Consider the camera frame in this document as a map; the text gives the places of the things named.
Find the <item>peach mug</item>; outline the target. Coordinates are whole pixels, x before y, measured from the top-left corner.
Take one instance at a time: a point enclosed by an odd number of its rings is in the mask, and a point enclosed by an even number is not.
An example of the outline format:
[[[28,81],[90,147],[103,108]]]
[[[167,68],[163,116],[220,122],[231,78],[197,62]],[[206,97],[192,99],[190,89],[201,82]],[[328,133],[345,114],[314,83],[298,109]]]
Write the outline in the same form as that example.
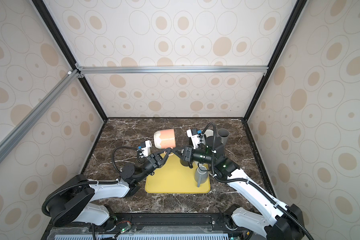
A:
[[[176,147],[175,130],[160,130],[154,133],[154,144],[157,149]]]

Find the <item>short grey mug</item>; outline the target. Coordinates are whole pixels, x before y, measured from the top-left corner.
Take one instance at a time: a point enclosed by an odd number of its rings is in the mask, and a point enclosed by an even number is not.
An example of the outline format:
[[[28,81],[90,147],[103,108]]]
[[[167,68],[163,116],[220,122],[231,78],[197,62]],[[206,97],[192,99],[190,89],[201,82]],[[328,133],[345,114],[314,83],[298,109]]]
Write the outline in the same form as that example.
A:
[[[204,184],[207,181],[208,176],[209,171],[206,166],[200,165],[197,167],[194,178],[198,188],[201,186],[201,184]]]

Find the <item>tall grey mug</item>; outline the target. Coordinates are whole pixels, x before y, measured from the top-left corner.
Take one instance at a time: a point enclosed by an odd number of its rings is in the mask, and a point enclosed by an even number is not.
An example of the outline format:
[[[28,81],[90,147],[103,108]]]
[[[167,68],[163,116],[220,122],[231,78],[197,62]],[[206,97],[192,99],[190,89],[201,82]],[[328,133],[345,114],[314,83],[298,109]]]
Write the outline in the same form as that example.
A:
[[[224,146],[227,144],[229,135],[230,135],[230,132],[227,129],[219,129],[218,130],[218,136],[221,138],[221,142]]]

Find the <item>black mug white base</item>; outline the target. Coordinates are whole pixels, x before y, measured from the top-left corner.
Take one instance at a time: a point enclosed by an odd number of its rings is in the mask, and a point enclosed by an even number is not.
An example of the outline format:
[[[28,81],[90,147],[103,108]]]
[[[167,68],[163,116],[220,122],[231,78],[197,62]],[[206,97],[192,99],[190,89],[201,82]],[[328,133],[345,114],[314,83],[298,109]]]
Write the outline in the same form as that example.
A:
[[[180,163],[182,164],[182,166],[184,167],[189,167],[190,169],[193,168],[193,164],[184,160],[180,160]]]

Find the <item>white round mug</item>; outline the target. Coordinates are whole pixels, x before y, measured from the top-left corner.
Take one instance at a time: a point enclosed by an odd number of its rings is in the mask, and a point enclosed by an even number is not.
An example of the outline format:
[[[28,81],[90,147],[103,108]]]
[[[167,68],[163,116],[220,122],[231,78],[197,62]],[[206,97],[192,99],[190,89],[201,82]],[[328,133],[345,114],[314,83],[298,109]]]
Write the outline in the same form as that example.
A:
[[[214,131],[211,129],[208,129],[205,131],[204,135],[208,138],[214,135]]]

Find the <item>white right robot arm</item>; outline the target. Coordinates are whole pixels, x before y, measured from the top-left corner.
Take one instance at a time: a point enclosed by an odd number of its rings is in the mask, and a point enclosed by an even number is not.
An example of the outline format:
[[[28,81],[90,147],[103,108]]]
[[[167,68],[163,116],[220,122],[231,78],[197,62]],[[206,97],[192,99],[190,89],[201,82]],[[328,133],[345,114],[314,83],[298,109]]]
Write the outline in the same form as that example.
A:
[[[313,239],[305,228],[303,214],[298,206],[288,206],[266,192],[225,154],[212,151],[209,147],[194,149],[185,146],[172,151],[187,164],[208,164],[216,181],[235,189],[259,211],[259,214],[254,214],[241,207],[235,208],[231,219],[236,227],[246,228],[267,240]]]

